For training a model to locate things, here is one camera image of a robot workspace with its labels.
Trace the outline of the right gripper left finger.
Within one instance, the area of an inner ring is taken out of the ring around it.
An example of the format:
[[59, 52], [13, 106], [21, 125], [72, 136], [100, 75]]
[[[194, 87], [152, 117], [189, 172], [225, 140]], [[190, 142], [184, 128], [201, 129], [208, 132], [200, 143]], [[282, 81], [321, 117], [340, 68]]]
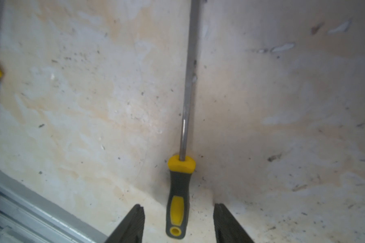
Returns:
[[145, 226], [145, 212], [135, 204], [105, 243], [141, 243]]

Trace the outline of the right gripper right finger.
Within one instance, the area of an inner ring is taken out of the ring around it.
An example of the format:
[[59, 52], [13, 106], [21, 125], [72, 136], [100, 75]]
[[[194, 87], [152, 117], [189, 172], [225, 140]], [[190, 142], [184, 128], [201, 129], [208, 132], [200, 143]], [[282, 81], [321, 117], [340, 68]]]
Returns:
[[224, 204], [215, 204], [213, 219], [217, 243], [254, 243]]

